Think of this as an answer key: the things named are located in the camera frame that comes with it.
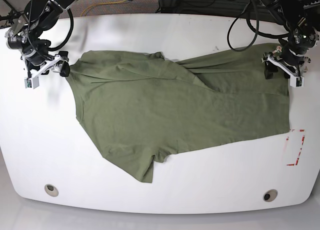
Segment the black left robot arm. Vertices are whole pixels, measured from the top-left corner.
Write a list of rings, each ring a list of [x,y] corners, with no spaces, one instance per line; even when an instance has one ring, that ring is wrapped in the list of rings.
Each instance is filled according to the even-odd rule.
[[[305,54],[320,41],[320,29],[316,27],[315,18],[305,12],[303,0],[259,1],[273,16],[276,23],[288,31],[281,35],[260,32],[250,22],[251,13],[247,13],[246,23],[253,32],[264,38],[277,39],[280,43],[274,51],[263,55],[265,78],[271,79],[277,72],[276,68],[280,68],[290,79],[291,86],[302,87],[304,85],[303,73],[307,69],[306,63],[310,62]]]

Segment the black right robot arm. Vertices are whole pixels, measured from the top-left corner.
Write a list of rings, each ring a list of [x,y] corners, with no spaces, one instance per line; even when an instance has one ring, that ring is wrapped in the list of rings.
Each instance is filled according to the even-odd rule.
[[[78,0],[30,0],[22,15],[5,33],[9,49],[19,50],[25,62],[27,80],[32,78],[31,70],[41,75],[57,67],[62,77],[70,73],[68,52],[61,51],[69,41],[74,29],[74,17],[71,6]],[[55,47],[51,41],[40,39],[43,32],[50,30],[57,23],[63,11],[67,11],[70,28],[65,39]]]

